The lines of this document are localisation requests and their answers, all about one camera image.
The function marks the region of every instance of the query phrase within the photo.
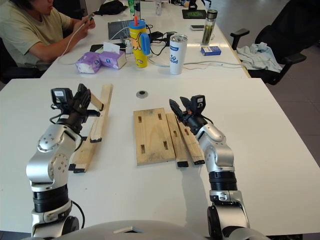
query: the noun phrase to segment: yellow water bottle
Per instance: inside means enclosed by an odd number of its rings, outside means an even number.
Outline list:
[[[148,55],[150,54],[150,39],[146,33],[146,22],[137,20],[129,23],[132,51],[138,68],[148,66]]]

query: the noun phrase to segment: tissue box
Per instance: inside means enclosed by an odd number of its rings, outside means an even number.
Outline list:
[[[120,69],[126,64],[127,58],[124,51],[119,54],[115,52],[104,51],[99,55],[100,62],[103,66]]]
[[[203,46],[201,47],[203,56],[220,55],[221,50],[218,46]]]
[[[95,74],[101,67],[99,53],[86,52],[75,65],[82,74]]]

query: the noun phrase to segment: white table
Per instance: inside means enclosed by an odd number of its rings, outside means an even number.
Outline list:
[[[198,3],[199,8],[204,8],[201,2]],[[219,46],[221,49],[221,55],[219,56],[203,56],[200,52],[200,43],[202,40],[203,31],[192,31],[190,25],[203,25],[204,19],[183,19],[182,6],[176,6],[173,4],[164,3],[162,7],[162,15],[156,16],[155,14],[155,2],[141,2],[141,18],[146,20],[146,23],[153,25],[151,29],[153,32],[160,31],[165,32],[178,32],[188,36],[188,45],[186,51],[185,62],[199,62],[199,61],[222,61],[227,63],[238,64],[239,61],[235,57],[234,52],[231,50],[230,45],[225,39],[219,27],[214,27],[214,39],[211,42],[212,46]],[[107,42],[108,38],[108,22],[114,22],[119,20],[130,20],[132,16],[129,9],[118,15],[104,15],[95,16],[96,28],[89,31],[89,35],[81,40],[70,53],[66,54],[61,62],[65,64],[75,63],[85,52],[90,50],[91,45],[102,44]],[[120,40],[113,40],[113,43],[119,43]],[[161,46],[156,44],[152,45],[152,49],[155,53],[159,53]],[[169,47],[163,50],[160,56],[152,58],[157,63],[169,64]],[[203,65],[188,65],[188,68],[204,68]],[[97,74],[80,74],[74,65],[62,65],[57,60],[46,71],[42,78],[126,78],[130,79],[134,75],[139,78],[170,78],[170,79],[185,79],[185,78],[247,78],[248,73],[241,67],[237,66],[209,66],[206,70],[187,70],[184,69],[180,75],[170,75],[170,69],[168,67],[159,67],[148,63],[146,68],[137,68],[135,64],[134,56],[127,57],[127,63],[120,70],[102,67]]]
[[[133,111],[165,107],[179,96],[206,96],[204,115],[225,133],[251,227],[266,235],[320,232],[320,169],[259,79],[96,78],[12,80],[0,92],[0,230],[31,230],[32,192],[26,164],[56,115],[50,89],[83,83],[99,96],[114,90],[105,137],[88,172],[69,174],[69,197],[86,226],[117,220],[160,220],[208,236],[209,177],[204,165],[137,166]],[[146,90],[145,99],[136,92]],[[92,123],[84,125],[83,134]],[[76,208],[73,215],[80,215]]]

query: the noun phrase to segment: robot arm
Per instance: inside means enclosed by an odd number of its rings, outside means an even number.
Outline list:
[[[69,160],[76,150],[81,124],[88,116],[100,115],[87,110],[91,92],[83,84],[74,97],[68,88],[52,89],[51,95],[51,108],[60,109],[61,114],[38,141],[36,153],[26,167],[34,203],[31,236],[44,239],[79,229],[78,219],[69,216],[72,209],[67,187]]]
[[[227,145],[226,136],[202,115],[206,106],[205,96],[180,99],[186,111],[181,111],[171,99],[170,107],[198,140],[209,173],[212,206],[207,209],[207,217],[210,236],[214,240],[267,240],[261,233],[250,229],[242,193],[237,187],[234,154]]]

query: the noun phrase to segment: laptop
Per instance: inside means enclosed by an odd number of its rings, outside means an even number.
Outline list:
[[[113,21],[108,22],[108,31],[109,31],[109,40],[121,29],[125,27],[129,27],[129,23],[132,22],[132,20],[127,21]],[[129,28],[123,29],[121,32],[119,32],[112,40],[114,39],[120,39],[120,38],[129,38],[130,37],[130,30]]]

